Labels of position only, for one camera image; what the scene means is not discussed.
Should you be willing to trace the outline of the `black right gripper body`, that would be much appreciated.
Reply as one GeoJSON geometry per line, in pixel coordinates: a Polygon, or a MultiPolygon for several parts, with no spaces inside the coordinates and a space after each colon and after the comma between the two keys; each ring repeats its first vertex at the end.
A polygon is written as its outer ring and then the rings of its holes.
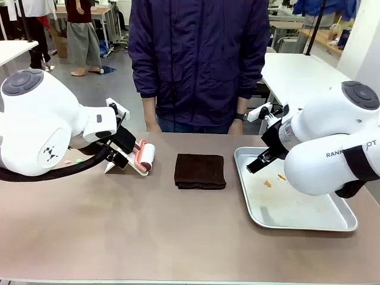
{"type": "Polygon", "coordinates": [[[284,160],[289,153],[289,151],[285,148],[283,143],[281,142],[279,130],[281,127],[281,122],[278,121],[271,127],[269,127],[264,134],[262,135],[261,139],[268,148],[275,151],[277,158],[284,160]]]}

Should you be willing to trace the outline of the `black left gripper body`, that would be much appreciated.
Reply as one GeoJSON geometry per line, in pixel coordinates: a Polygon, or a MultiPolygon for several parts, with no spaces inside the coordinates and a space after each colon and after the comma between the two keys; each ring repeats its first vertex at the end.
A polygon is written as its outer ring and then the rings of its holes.
{"type": "Polygon", "coordinates": [[[113,137],[113,142],[126,154],[133,152],[136,143],[136,137],[126,128],[119,127],[113,137]]]}

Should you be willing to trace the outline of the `person's left hand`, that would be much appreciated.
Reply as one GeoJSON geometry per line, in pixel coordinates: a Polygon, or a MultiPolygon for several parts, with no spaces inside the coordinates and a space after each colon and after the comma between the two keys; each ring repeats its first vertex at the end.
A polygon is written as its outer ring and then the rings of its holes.
{"type": "Polygon", "coordinates": [[[243,121],[235,119],[228,130],[229,135],[242,135],[243,134],[243,121]]]}

